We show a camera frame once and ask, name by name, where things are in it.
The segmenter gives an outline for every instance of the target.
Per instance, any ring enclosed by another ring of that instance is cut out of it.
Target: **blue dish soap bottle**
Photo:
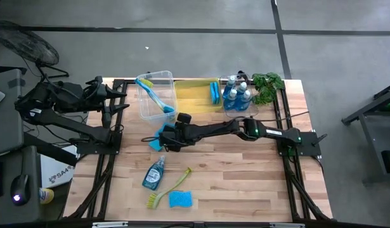
[[[241,98],[246,90],[247,83],[241,82],[240,87],[237,89],[237,99]]]
[[[237,77],[236,75],[232,75],[232,76],[228,77],[228,82],[227,82],[226,87],[224,88],[224,91],[223,91],[223,99],[226,99],[227,95],[230,93],[230,91],[232,89],[234,89],[236,77]]]
[[[251,103],[251,93],[250,91],[245,91],[243,96],[237,98],[235,109],[237,111],[245,111],[250,106]]]
[[[165,156],[162,155],[157,162],[155,162],[145,175],[143,186],[155,191],[161,183],[162,175],[164,174]]]
[[[237,91],[232,89],[227,96],[227,98],[223,102],[223,106],[225,110],[232,110],[235,107],[235,98],[237,96]]]

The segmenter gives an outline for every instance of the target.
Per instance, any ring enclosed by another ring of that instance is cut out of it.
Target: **brush bristles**
[[[149,88],[152,88],[152,86],[154,85],[152,82],[150,82],[147,79],[140,79],[140,82],[142,82],[144,85],[148,86]]]
[[[150,197],[148,197],[148,202],[146,203],[146,207],[152,208],[156,198],[157,198],[157,195],[155,193],[152,193],[150,195]]]

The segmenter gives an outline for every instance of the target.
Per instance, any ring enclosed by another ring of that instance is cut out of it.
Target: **bottle label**
[[[152,168],[148,172],[148,175],[146,176],[145,180],[148,182],[154,183],[154,182],[159,181],[159,177],[160,177],[159,172]]]

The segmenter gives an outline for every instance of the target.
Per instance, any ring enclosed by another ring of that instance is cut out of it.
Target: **leafy green vegetable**
[[[256,85],[256,90],[259,92],[252,98],[252,102],[256,105],[271,103],[275,98],[276,90],[285,88],[283,80],[273,72],[267,74],[255,73],[252,75],[252,79]]]

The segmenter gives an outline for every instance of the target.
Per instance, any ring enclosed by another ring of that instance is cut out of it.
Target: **bottle cap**
[[[234,83],[234,82],[235,82],[235,79],[236,79],[236,76],[235,76],[235,75],[228,76],[228,82],[229,82],[229,83]]]
[[[237,95],[237,90],[232,89],[232,90],[230,91],[230,97],[231,97],[231,98],[234,98],[236,95]]]
[[[250,91],[245,91],[245,92],[244,92],[244,98],[245,98],[245,99],[249,99],[250,97],[251,97]]]
[[[241,90],[245,90],[246,88],[247,88],[247,83],[241,82],[241,84],[240,84],[240,89],[241,89]]]

